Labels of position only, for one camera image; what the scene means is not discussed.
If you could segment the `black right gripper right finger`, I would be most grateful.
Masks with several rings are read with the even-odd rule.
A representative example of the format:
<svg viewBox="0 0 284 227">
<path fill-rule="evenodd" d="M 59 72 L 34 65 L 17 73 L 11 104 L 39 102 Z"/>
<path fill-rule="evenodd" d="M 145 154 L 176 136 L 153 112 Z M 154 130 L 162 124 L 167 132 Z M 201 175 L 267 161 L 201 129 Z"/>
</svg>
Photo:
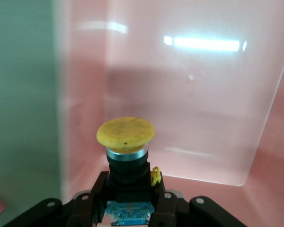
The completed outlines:
<svg viewBox="0 0 284 227">
<path fill-rule="evenodd" d="M 212 199 L 197 196 L 187 202 L 173 192 L 166 191 L 163 178 L 152 177 L 152 186 L 159 189 L 155 211 L 152 214 L 154 227 L 244 227 L 245 224 L 230 214 Z"/>
</svg>

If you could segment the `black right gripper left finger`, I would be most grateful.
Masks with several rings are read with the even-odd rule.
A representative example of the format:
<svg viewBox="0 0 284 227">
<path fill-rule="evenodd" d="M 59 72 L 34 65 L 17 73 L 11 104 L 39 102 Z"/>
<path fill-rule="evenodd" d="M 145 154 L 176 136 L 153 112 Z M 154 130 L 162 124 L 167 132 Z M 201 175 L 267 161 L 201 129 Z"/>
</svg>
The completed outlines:
<svg viewBox="0 0 284 227">
<path fill-rule="evenodd" d="M 108 172 L 101 172 L 90 191 L 79 193 L 66 204 L 56 198 L 45 199 L 29 208 L 4 226 L 6 227 L 95 227 L 103 212 L 99 195 Z"/>
</svg>

